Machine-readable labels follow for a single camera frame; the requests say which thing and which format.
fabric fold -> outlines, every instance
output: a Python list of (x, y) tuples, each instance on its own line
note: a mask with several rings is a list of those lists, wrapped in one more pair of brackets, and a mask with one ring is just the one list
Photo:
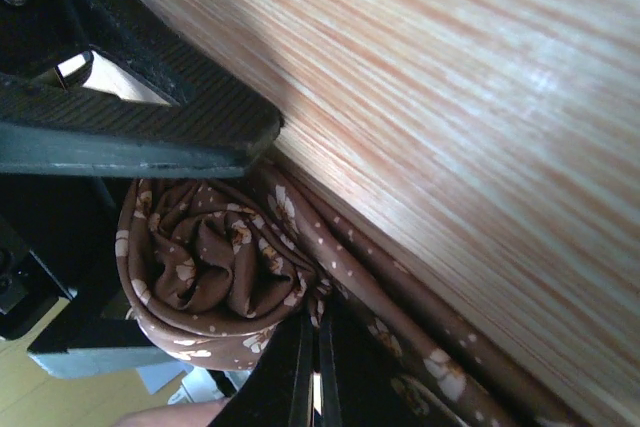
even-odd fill
[(253, 368), (278, 322), (304, 309), (318, 326), (335, 290), (396, 359), (393, 387), (416, 415), (428, 419), (437, 410), (451, 425), (586, 425), (348, 219), (273, 165), (237, 181), (135, 181), (116, 258), (141, 329), (195, 365)]

floor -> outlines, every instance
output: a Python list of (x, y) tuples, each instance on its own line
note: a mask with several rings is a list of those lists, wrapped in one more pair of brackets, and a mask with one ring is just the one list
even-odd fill
[(22, 339), (0, 342), (0, 427), (108, 427), (128, 412), (167, 403), (179, 379), (149, 395), (135, 370), (60, 380), (38, 367), (27, 346), (64, 306), (59, 301)]

rolled fabric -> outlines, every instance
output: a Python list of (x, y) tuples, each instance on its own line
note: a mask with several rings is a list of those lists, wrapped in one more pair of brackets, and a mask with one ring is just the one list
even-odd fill
[(201, 367), (251, 369), (278, 322), (303, 305), (318, 325), (329, 281), (271, 217), (214, 180), (131, 185), (116, 260), (152, 342)]
[(348, 219), (273, 165), (237, 181), (134, 181), (115, 247), (140, 328), (178, 359), (252, 369), (278, 322), (305, 309), (319, 326), (323, 299), (335, 289), (395, 359), (392, 387), (417, 416), (443, 426), (460, 419), (491, 427), (586, 425)]

brown fabric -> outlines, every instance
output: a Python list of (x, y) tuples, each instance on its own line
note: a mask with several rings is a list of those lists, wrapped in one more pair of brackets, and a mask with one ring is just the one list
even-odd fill
[(585, 425), (347, 219), (271, 165), (242, 181), (134, 182), (116, 257), (141, 329), (195, 365), (253, 368), (278, 322), (304, 309), (317, 326), (335, 288), (397, 359), (392, 386), (416, 415), (438, 425), (458, 425), (456, 417), (472, 426)]

wooden surface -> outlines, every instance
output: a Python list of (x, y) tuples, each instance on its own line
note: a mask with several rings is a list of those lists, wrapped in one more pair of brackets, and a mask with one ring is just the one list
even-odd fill
[(55, 379), (27, 356), (27, 347), (66, 305), (60, 300), (22, 339), (0, 342), (0, 427), (111, 427), (120, 417), (166, 405), (173, 380), (149, 395), (135, 370)]
[(639, 0), (145, 0), (595, 425), (640, 425)]

